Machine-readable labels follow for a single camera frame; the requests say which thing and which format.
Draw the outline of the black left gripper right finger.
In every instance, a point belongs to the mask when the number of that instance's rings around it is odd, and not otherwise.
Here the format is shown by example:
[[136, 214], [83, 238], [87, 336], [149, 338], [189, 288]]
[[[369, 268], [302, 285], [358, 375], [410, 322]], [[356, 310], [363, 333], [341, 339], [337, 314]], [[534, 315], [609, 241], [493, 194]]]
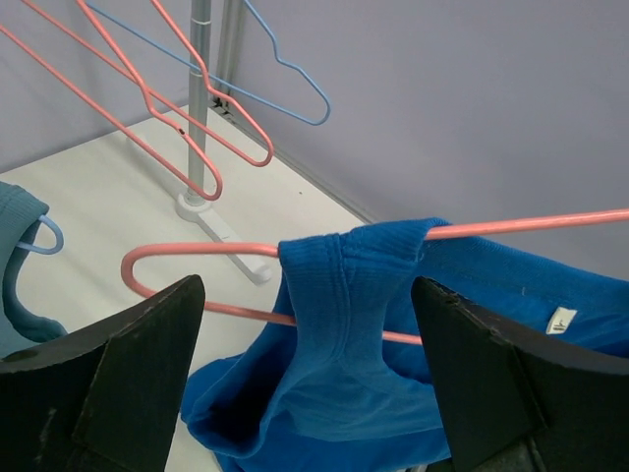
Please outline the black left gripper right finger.
[[625, 471], [628, 361], [418, 278], [412, 302], [450, 458], [431, 471]]

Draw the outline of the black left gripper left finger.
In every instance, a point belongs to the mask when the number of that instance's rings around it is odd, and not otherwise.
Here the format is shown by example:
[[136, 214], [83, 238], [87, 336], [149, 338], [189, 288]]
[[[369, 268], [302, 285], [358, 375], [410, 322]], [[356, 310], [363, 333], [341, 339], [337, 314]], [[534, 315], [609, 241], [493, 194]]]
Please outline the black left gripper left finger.
[[204, 295], [190, 275], [2, 359], [2, 470], [164, 470]]

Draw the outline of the royal blue tank top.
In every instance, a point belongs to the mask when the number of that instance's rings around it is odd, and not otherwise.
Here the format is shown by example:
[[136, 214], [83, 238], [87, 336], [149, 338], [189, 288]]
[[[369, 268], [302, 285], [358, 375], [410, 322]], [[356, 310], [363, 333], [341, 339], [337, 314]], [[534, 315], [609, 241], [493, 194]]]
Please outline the royal blue tank top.
[[194, 372], [181, 417], [225, 471], [395, 471], [449, 456], [419, 345], [363, 321], [268, 324]]

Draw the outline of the pink hanger of green top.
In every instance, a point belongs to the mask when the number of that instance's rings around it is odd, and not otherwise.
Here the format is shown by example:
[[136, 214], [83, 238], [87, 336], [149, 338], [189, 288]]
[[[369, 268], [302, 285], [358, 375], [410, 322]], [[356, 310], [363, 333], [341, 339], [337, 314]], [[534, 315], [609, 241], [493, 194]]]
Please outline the pink hanger of green top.
[[[59, 28], [20, 1], [1, 4], [1, 24], [34, 53], [125, 125], [149, 117], [139, 87], [80, 45], [84, 39], [109, 58], [114, 51], [74, 1], [41, 1]], [[169, 100], [189, 98], [189, 69], [104, 22], [145, 84]], [[113, 125], [58, 81], [7, 36], [1, 38], [1, 169], [9, 171], [102, 136]]]

